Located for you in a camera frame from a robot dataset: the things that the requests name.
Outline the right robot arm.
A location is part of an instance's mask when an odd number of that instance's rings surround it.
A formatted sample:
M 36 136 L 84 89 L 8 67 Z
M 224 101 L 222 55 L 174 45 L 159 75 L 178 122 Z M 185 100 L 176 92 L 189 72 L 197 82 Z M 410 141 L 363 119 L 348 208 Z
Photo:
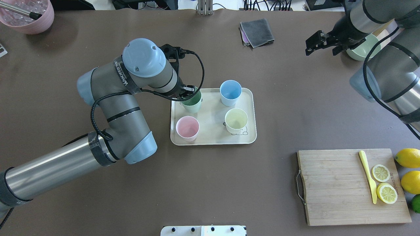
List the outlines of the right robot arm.
M 377 102 L 419 138 L 419 7 L 418 0 L 341 0 L 345 16 L 333 29 L 306 40 L 306 55 L 332 47 L 333 55 L 360 46 L 368 35 L 394 20 L 396 36 L 351 79 L 366 100 Z

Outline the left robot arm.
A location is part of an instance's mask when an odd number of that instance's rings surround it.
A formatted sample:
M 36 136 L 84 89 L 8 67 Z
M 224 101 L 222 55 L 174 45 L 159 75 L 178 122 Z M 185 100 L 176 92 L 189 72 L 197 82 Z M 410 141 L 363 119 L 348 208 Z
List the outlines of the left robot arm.
M 123 159 L 138 163 L 157 144 L 135 94 L 151 93 L 171 101 L 195 94 L 179 76 L 178 60 L 196 52 L 151 40 L 130 41 L 121 55 L 77 81 L 80 97 L 90 107 L 93 131 L 61 148 L 1 172 L 1 217 L 18 206 L 74 179 Z

